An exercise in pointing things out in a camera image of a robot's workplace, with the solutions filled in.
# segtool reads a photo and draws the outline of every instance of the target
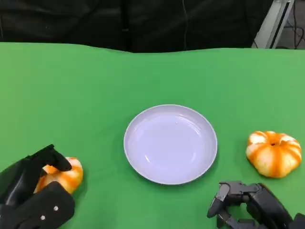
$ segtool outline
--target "white plate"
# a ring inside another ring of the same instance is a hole
[[[217,138],[198,112],[179,105],[160,105],[131,121],[124,150],[131,166],[143,177],[178,185],[209,169],[217,154]]]

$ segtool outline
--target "green cloth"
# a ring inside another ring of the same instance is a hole
[[[247,161],[248,136],[273,130],[305,144],[305,52],[214,49],[131,54],[80,45],[0,44],[0,170],[48,144],[77,157],[84,181],[63,229],[213,229],[222,180],[263,182],[294,216],[305,213],[305,168],[267,179]],[[139,176],[123,149],[144,109],[180,104],[213,125],[218,155],[200,179],[162,186]],[[235,209],[237,216],[247,216]]]

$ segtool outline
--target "black curtain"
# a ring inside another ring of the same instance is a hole
[[[130,52],[251,47],[273,0],[0,0],[6,42]]]

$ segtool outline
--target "decorative pumpkin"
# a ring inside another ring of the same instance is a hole
[[[246,154],[260,174],[273,178],[287,176],[302,160],[298,141],[273,131],[252,133]]]
[[[66,157],[66,159],[70,162],[72,170],[61,172],[53,166],[46,165],[43,169],[47,174],[40,178],[34,193],[39,192],[52,181],[58,181],[70,194],[75,191],[82,181],[82,166],[75,157]]]

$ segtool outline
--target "robotic hand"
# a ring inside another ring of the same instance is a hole
[[[72,169],[50,145],[0,173],[0,229],[56,229],[74,215],[74,200],[58,182],[33,194],[45,165]]]
[[[253,219],[236,221],[227,211],[228,206],[247,204],[247,211]],[[275,195],[263,184],[245,185],[242,182],[220,182],[219,191],[212,201],[207,217],[217,215],[217,227],[224,225],[233,229],[301,229],[305,216],[297,214],[293,220]]]

